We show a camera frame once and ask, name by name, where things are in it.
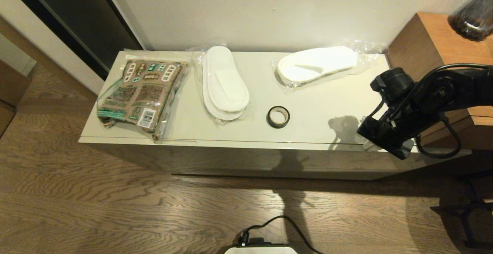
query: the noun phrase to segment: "plastic packaging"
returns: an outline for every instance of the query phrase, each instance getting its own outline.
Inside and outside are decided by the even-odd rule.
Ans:
[[[493,33],[493,0],[472,0],[449,18],[461,36],[480,42]]]
[[[323,82],[329,82],[331,80],[340,79],[349,75],[358,75],[365,72],[366,70],[368,70],[368,68],[371,67],[372,63],[377,60],[378,54],[384,54],[387,52],[387,45],[383,42],[366,42],[362,40],[346,40],[342,43],[338,43],[337,45],[332,45],[330,46],[330,48],[339,48],[339,50],[345,48],[346,50],[344,50],[343,53],[344,56],[349,59],[349,61],[351,60],[351,56],[347,52],[347,49],[351,49],[352,51],[354,51],[356,55],[355,66],[348,66],[349,63],[352,63],[348,60],[344,61],[343,63],[338,62],[339,64],[345,65],[344,67],[341,66],[340,70],[328,70],[329,72],[327,74],[322,74],[320,75],[320,77],[317,77],[315,79],[311,79],[307,82],[297,82],[293,81],[292,79],[286,79],[285,77],[283,77],[283,74],[279,70],[280,61],[273,61],[273,73],[280,86],[286,88],[288,91],[295,91],[297,89],[303,89],[305,87],[321,84]],[[329,49],[329,47],[322,47],[316,48],[314,50],[317,50],[320,53],[324,53],[324,51],[331,49]],[[327,61],[317,60],[314,60],[313,64],[327,63]],[[319,67],[315,68],[314,70],[317,70],[318,72],[324,72],[322,70],[319,70]]]
[[[136,124],[153,140],[162,139],[190,58],[169,54],[162,59],[127,55],[123,75],[97,100],[97,117],[106,128],[118,120]]]
[[[192,51],[192,63],[195,68],[195,79],[197,84],[197,91],[200,95],[202,106],[205,109],[208,117],[217,125],[225,125],[229,122],[235,122],[245,119],[251,119],[253,117],[252,112],[252,98],[248,93],[248,88],[241,78],[241,72],[236,70],[217,70],[218,72],[225,73],[225,75],[217,74],[215,72],[217,68],[221,67],[235,67],[233,57],[226,54],[228,52],[225,49],[226,45],[208,45],[207,47],[194,47],[187,51]],[[224,60],[209,61],[206,56],[209,50],[220,50],[224,52]],[[234,86],[227,85],[226,79],[233,79]],[[217,91],[229,92],[231,90],[238,90],[238,94],[229,94],[229,97],[223,97],[222,100],[229,99],[230,105],[224,105],[224,102],[218,103],[214,96]],[[236,109],[221,109],[220,107],[236,107]]]

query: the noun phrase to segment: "tape roll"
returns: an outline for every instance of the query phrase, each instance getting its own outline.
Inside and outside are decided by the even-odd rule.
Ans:
[[[284,116],[283,120],[279,120],[275,117],[275,113],[281,113]],[[289,122],[289,112],[286,108],[277,105],[272,107],[267,113],[267,123],[274,128],[283,128]]]

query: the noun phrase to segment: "wooden cabinet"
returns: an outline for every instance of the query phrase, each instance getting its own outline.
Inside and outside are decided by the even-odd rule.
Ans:
[[[493,65],[493,35],[473,42],[458,35],[448,24],[448,15],[419,12],[407,23],[389,47],[389,63],[402,67],[415,81],[435,67],[451,63]],[[461,137],[463,148],[493,149],[493,107],[481,106],[447,112]],[[421,135],[423,144],[454,147],[455,140],[442,123]]]

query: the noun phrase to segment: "barcode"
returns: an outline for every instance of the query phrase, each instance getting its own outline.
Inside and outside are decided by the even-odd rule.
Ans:
[[[150,128],[155,114],[155,110],[144,108],[144,112],[142,113],[141,119],[139,120],[139,123],[137,125],[144,128]]]

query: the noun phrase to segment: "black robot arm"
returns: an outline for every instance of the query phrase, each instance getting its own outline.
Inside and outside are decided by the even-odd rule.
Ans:
[[[449,158],[461,150],[458,135],[444,112],[478,105],[493,105],[493,66],[454,63],[435,68],[415,83],[402,68],[393,68],[371,82],[382,103],[363,121],[357,132],[400,159],[409,156],[416,138],[419,150],[433,158]],[[389,109],[379,120],[372,116],[386,103]],[[443,121],[458,142],[448,154],[430,154],[421,147],[419,134]]]

